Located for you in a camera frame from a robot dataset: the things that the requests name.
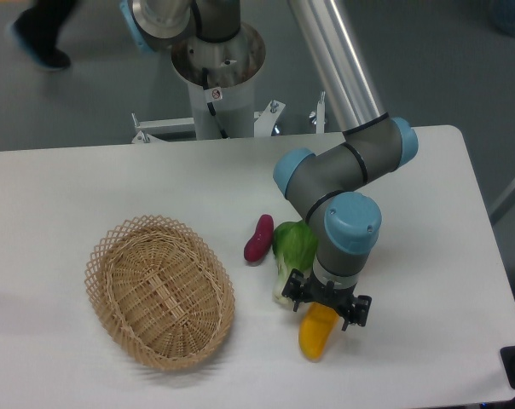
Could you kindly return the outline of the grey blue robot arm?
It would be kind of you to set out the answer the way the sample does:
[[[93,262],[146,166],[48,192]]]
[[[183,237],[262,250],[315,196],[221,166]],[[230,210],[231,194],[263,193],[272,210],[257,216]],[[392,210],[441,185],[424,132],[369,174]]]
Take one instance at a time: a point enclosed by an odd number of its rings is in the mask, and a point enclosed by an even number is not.
[[[322,153],[301,148],[275,165],[283,196],[317,237],[311,274],[290,274],[283,295],[295,303],[332,308],[345,325],[365,325],[371,298],[354,288],[379,237],[376,203],[361,194],[368,183],[404,166],[418,152],[409,123],[383,108],[359,57],[339,1],[292,1],[344,141]],[[265,46],[240,17],[237,1],[123,1],[130,33],[140,49],[168,49],[188,85],[194,129],[201,140],[252,137],[252,82]]]

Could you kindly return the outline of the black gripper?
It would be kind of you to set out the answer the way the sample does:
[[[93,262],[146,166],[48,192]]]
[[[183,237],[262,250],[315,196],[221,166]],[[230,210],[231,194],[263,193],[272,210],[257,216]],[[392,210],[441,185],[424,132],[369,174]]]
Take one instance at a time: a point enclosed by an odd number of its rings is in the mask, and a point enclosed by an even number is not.
[[[297,312],[301,303],[318,302],[332,308],[343,319],[342,331],[350,325],[365,326],[372,304],[370,296],[354,296],[355,285],[338,288],[329,280],[323,284],[314,273],[305,278],[300,271],[291,271],[281,295],[292,301],[292,311]]]

